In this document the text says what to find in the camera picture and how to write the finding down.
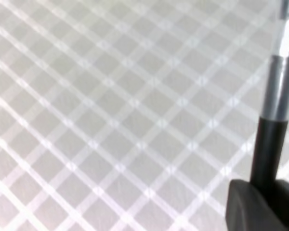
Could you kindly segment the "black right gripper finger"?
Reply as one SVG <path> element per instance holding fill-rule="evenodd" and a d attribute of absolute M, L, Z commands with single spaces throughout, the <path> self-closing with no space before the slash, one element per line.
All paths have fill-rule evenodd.
<path fill-rule="evenodd" d="M 265 197 L 250 183 L 232 180 L 225 221 L 229 231 L 289 231 L 289 183 L 276 180 Z"/>

